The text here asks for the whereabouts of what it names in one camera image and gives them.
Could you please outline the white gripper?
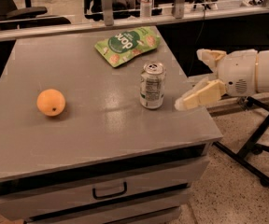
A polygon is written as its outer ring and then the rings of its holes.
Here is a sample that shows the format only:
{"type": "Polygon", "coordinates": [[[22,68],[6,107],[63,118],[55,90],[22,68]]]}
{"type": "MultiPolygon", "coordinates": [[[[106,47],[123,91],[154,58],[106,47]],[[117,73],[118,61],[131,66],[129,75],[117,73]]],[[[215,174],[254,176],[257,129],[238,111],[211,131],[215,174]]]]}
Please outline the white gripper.
{"type": "Polygon", "coordinates": [[[196,54],[198,60],[207,65],[213,73],[218,66],[219,79],[209,80],[207,77],[201,79],[175,101],[176,110],[184,111],[202,105],[212,105],[226,92],[236,97],[256,93],[255,49],[234,51],[227,55],[223,50],[198,49],[196,54]]]}

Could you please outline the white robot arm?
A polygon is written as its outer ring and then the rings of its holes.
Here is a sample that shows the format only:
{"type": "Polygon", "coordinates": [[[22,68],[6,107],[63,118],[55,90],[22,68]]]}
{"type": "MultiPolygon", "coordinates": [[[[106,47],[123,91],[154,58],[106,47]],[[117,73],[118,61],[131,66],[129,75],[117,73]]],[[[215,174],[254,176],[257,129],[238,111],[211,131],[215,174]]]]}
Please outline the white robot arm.
{"type": "Polygon", "coordinates": [[[211,29],[196,50],[197,59],[212,72],[175,101],[178,111],[213,105],[222,96],[269,93],[269,48],[261,42],[267,29],[261,22],[223,22],[211,29]]]}

